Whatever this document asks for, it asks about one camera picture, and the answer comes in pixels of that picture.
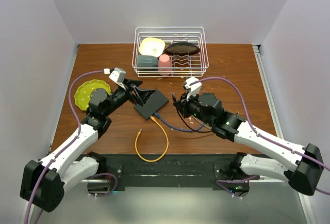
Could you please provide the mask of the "black network switch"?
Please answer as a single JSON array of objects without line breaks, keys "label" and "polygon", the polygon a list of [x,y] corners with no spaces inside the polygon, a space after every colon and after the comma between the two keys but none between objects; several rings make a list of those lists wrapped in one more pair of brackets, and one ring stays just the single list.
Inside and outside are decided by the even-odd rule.
[{"label": "black network switch", "polygon": [[148,120],[154,113],[162,109],[169,103],[169,99],[156,89],[155,93],[151,95],[147,103],[143,106],[135,105],[134,109],[145,119]]}]

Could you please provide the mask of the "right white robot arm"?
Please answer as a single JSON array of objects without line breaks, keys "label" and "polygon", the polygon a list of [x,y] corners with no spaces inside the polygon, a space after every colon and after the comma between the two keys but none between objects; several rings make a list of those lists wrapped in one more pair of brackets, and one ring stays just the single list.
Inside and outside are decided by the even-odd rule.
[{"label": "right white robot arm", "polygon": [[184,93],[179,100],[176,97],[172,100],[183,118],[196,117],[210,126],[216,136],[266,155],[265,158],[259,158],[238,153],[229,167],[233,178],[267,176],[287,182],[304,195],[314,195],[324,170],[321,151],[317,146],[291,143],[250,125],[238,114],[226,111],[213,93],[195,96]]}]

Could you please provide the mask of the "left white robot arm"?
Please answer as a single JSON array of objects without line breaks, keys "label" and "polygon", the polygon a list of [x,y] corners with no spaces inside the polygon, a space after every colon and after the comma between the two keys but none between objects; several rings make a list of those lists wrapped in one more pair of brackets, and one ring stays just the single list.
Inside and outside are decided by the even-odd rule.
[{"label": "left white robot arm", "polygon": [[29,161],[23,171],[20,197],[28,201],[28,209],[38,206],[46,212],[53,211],[64,195],[81,180],[106,175],[105,159],[91,153],[78,164],[74,161],[91,144],[108,130],[109,115],[130,101],[142,116],[156,111],[154,104],[160,92],[157,89],[140,89],[141,81],[124,79],[113,93],[103,88],[91,92],[85,118],[78,121],[77,130],[55,151],[40,161]]}]

